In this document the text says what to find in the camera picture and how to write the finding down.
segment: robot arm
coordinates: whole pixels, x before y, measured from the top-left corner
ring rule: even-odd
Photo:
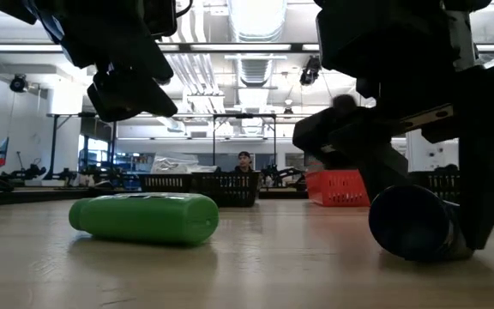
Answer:
[[[140,112],[177,113],[160,88],[173,72],[155,40],[177,31],[175,0],[0,0],[0,10],[29,24],[40,21],[67,59],[97,74],[87,93],[106,122]]]
[[[490,2],[316,1],[322,66],[356,77],[358,92],[377,105],[340,121],[316,114],[293,136],[327,166],[338,157],[353,161],[371,199],[409,184],[392,136],[422,129],[429,142],[459,137],[454,222],[472,251],[485,247],[494,227],[494,67],[476,65],[468,15]]]

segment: green bottle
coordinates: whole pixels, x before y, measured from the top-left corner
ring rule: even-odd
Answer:
[[[200,194],[119,194],[75,202],[69,224],[108,239],[199,245],[218,227],[219,209]]]

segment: wooden table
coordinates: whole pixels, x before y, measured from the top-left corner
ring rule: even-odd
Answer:
[[[382,252],[366,209],[222,209],[196,249],[90,239],[71,201],[0,206],[0,308],[494,308],[494,234],[468,262]]]

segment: red basket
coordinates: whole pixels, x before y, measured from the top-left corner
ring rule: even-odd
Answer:
[[[308,197],[323,207],[369,207],[364,181],[357,170],[306,173]]]

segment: black plastic crate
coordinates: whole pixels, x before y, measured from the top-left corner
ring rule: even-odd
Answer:
[[[260,173],[193,173],[192,192],[211,197],[219,207],[253,207]]]
[[[461,172],[459,171],[411,172],[409,179],[414,185],[420,185],[434,192],[445,201],[461,202]]]
[[[191,174],[139,174],[143,192],[189,193]]]

